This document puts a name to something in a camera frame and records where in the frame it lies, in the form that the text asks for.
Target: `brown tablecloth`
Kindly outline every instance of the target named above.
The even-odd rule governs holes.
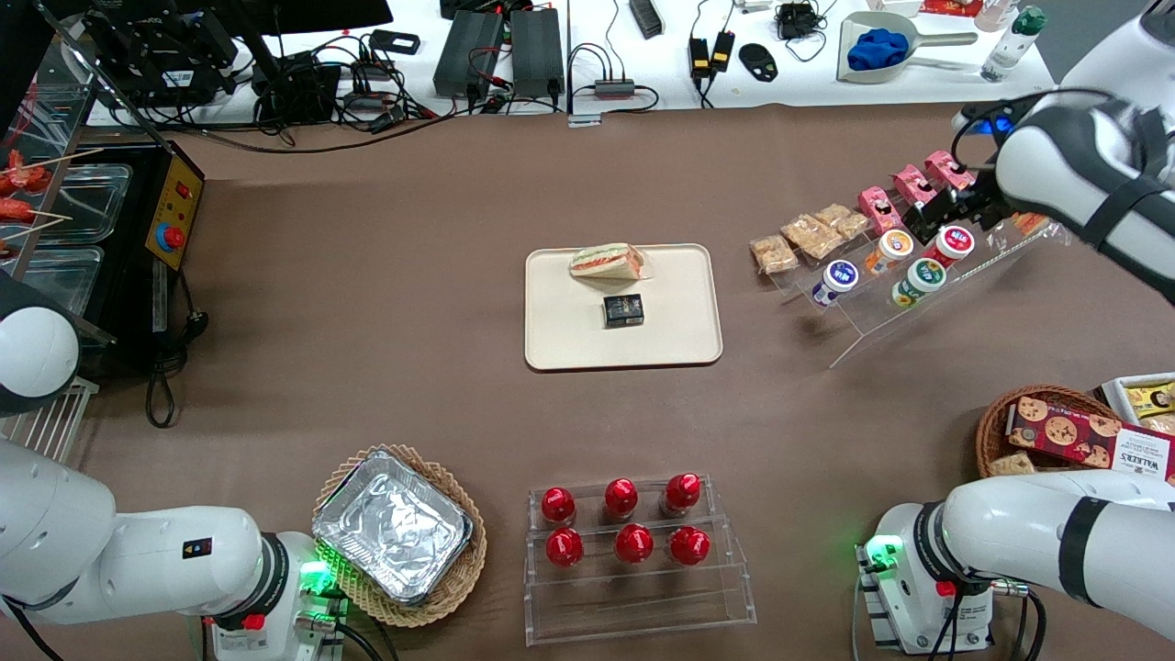
[[[82,468],[123,512],[226,505],[264,530],[308,531],[340,461],[381,441],[416,446],[478,504],[489,558],[455,615],[396,636],[405,661],[847,659],[852,545],[891,506],[976,475],[972,432],[988,403],[1028,383],[1085,390],[1170,369],[1171,306],[1086,248],[1050,244],[827,370],[850,330],[783,304],[747,241],[852,204],[948,146],[955,109],[665,112],[575,130],[562,115],[475,117],[314,156],[184,137],[209,176],[188,272],[212,324],[175,380],[183,416],[155,431],[142,385],[107,387]],[[356,135],[298,130],[298,144]],[[526,367],[525,256],[617,240],[710,249],[717,364]],[[526,491],[683,470],[721,491],[759,623],[525,649]],[[1175,652],[1113,613],[1046,601],[1043,659]],[[996,648],[969,657],[1006,657],[1019,608],[998,609]],[[862,656],[893,657],[867,630]],[[173,614],[42,633],[68,660],[190,654]],[[36,655],[12,622],[0,636],[6,659]]]

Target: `plastic scoop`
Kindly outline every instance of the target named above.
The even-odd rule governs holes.
[[[885,28],[901,34],[909,41],[906,59],[880,69],[853,70],[848,67],[848,50],[857,46],[857,40],[874,28]],[[906,68],[919,46],[967,46],[979,40],[974,32],[948,32],[945,34],[922,34],[918,32],[914,21],[892,12],[854,12],[840,23],[840,54],[837,60],[837,80],[845,82],[886,82],[893,80]]]

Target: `wicker basket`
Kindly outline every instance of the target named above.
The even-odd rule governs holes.
[[[1092,397],[1066,389],[1065,386],[1052,386],[1049,384],[1035,384],[1023,389],[1003,393],[998,400],[992,403],[983,412],[983,418],[979,421],[979,430],[975,431],[975,461],[979,464],[979,474],[983,478],[992,477],[989,464],[1001,457],[1015,454],[1022,448],[1012,446],[1005,439],[1005,431],[1008,425],[1008,406],[1022,397],[1030,397],[1038,400],[1081,411],[1085,413],[1096,413],[1112,420],[1120,420],[1110,409]],[[1049,457],[1041,453],[1029,453],[1032,463],[1038,468],[1083,468],[1076,464],[1070,464],[1061,458]]]
[[[461,488],[457,480],[444,467],[439,464],[425,463],[415,448],[384,445],[371,446],[341,465],[322,487],[322,494],[318,495],[317,504],[314,506],[315,514],[335,492],[338,484],[350,474],[351,470],[377,450],[385,451],[407,464],[469,514],[470,519],[474,520],[474,535],[469,540],[469,546],[445,572],[444,578],[429,595],[428,601],[416,608],[391,601],[383,588],[370,576],[356,569],[322,542],[318,542],[318,554],[330,565],[330,569],[338,581],[338,587],[368,615],[395,627],[421,627],[452,613],[461,606],[461,602],[465,601],[469,593],[474,592],[474,585],[481,576],[482,568],[485,567],[485,522],[469,494]]]

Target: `yellow control panel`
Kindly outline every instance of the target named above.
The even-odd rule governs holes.
[[[147,249],[174,270],[183,262],[192,220],[203,194],[204,182],[179,156],[172,156],[167,180],[159,195],[155,217],[147,232]]]

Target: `small red bottle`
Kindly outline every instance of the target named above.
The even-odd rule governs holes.
[[[571,528],[559,528],[546,538],[546,559],[556,567],[571,567],[584,557],[584,542]]]
[[[693,526],[683,526],[669,537],[669,554],[674,561],[692,567],[710,554],[710,535]]]
[[[576,522],[576,499],[563,487],[552,487],[543,494],[543,519],[556,526],[571,526]]]
[[[637,486],[627,478],[612,480],[604,490],[604,514],[612,521],[627,521],[637,508]]]
[[[665,517],[685,517],[701,499],[701,478],[693,473],[674,475],[662,492],[660,508]]]
[[[629,524],[616,535],[616,557],[632,565],[644,562],[653,553],[653,537],[649,528]]]

